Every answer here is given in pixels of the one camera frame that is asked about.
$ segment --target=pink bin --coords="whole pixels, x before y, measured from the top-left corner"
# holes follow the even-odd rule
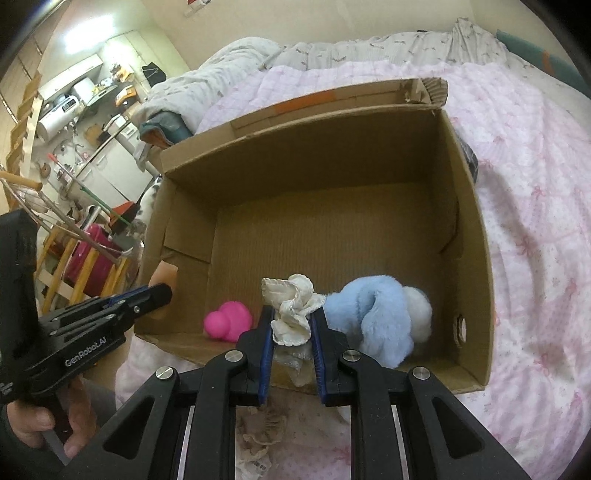
[[[115,245],[113,242],[109,242],[107,234],[98,223],[89,225],[85,232],[95,242],[103,245],[104,247],[113,248],[119,252],[121,251],[117,245]],[[84,260],[86,260],[89,252],[90,245],[86,242],[80,242],[76,249],[74,249],[70,263],[68,264],[66,272],[64,273],[64,279],[72,285],[76,283],[78,275],[80,275],[82,265],[84,264]],[[113,252],[113,256],[115,258],[118,258],[120,254],[121,253]],[[88,282],[86,282],[84,293],[86,293],[89,297],[97,297],[100,295],[100,292],[103,290],[103,286],[105,285],[107,276],[111,270],[111,265],[112,263],[109,260],[107,260],[102,255],[99,255],[99,258],[96,260],[95,267],[90,273]]]

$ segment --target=bedsheet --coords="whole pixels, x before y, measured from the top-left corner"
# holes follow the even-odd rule
[[[277,66],[329,69],[349,61],[380,60],[418,66],[442,61],[503,64],[570,111],[591,132],[591,105],[582,101],[582,93],[510,53],[494,35],[466,18],[459,18],[451,32],[403,32],[334,44],[300,42],[281,46],[266,38],[243,38],[218,51],[197,70],[154,86],[133,122],[139,126],[160,111],[172,111],[180,114],[189,130],[196,133],[207,109],[257,70]]]
[[[459,398],[534,479],[557,478],[591,426],[591,141],[566,110],[497,63],[349,62],[255,73],[208,110],[200,131],[312,91],[416,76],[448,81],[446,111],[480,161],[495,349],[487,388]],[[117,374],[120,400],[162,364],[192,367],[171,357],[134,339]],[[347,478],[348,425],[314,397],[272,395],[288,423],[269,452],[269,479]]]

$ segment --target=corrugated cardboard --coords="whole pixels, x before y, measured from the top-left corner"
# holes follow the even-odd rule
[[[482,389],[492,352],[491,269],[470,174],[441,109],[446,96],[441,79],[343,87],[163,151],[166,178],[140,280],[164,259],[178,266],[178,287],[167,318],[146,316],[136,333],[204,364],[232,347],[203,334],[205,315],[239,300],[258,317],[263,277],[302,273],[329,293],[389,274],[433,305],[425,354],[401,368],[424,365],[457,393]],[[295,390],[276,367],[272,383]]]

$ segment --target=bright light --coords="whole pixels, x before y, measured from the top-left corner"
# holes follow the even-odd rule
[[[111,38],[115,34],[113,26],[113,17],[104,15],[103,17],[87,20],[80,25],[75,26],[66,36],[66,51],[70,54],[94,47],[97,43]]]

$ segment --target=metal bolt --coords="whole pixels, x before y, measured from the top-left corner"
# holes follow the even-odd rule
[[[226,353],[226,360],[229,362],[239,362],[244,355],[240,350],[230,350]]]
[[[413,376],[419,380],[426,380],[431,376],[431,372],[425,367],[415,367],[413,368]]]
[[[347,350],[343,353],[343,358],[348,362],[358,362],[361,359],[361,353],[357,350]]]
[[[160,367],[156,370],[156,377],[160,380],[168,380],[173,376],[174,370],[172,367]]]

